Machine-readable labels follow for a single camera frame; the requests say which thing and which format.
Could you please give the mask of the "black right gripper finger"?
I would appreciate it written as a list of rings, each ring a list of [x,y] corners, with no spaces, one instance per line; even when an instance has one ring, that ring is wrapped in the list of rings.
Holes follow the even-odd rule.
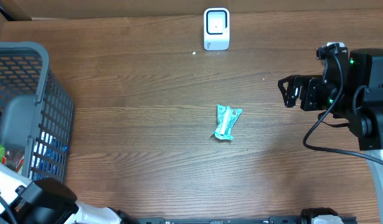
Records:
[[[309,75],[290,75],[289,77],[283,78],[278,81],[279,89],[285,89],[284,84],[287,83],[288,86],[292,87],[301,87],[304,83],[311,80]]]
[[[300,85],[295,84],[294,80],[279,80],[278,88],[283,97],[284,104],[287,108],[296,106],[296,100],[300,94]]]

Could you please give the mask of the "teal white snack packet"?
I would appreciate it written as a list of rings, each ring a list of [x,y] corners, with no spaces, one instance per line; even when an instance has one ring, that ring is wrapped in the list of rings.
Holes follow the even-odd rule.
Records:
[[[242,109],[217,104],[217,127],[213,132],[214,136],[221,141],[233,140],[231,132],[242,111]]]

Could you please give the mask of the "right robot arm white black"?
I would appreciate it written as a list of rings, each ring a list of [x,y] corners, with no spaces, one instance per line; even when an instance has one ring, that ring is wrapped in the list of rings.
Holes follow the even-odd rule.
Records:
[[[342,42],[316,49],[323,64],[321,75],[291,75],[278,81],[287,108],[319,111],[317,122],[303,138],[308,149],[356,156],[367,161],[374,181],[380,221],[383,223],[383,49],[349,51]],[[359,142],[359,151],[347,151],[307,143],[313,131],[332,114],[345,123]]]

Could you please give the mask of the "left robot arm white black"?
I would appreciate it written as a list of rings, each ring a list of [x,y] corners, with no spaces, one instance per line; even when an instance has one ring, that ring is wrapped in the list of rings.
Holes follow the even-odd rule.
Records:
[[[98,208],[54,178],[30,180],[0,162],[0,223],[138,224],[122,210]]]

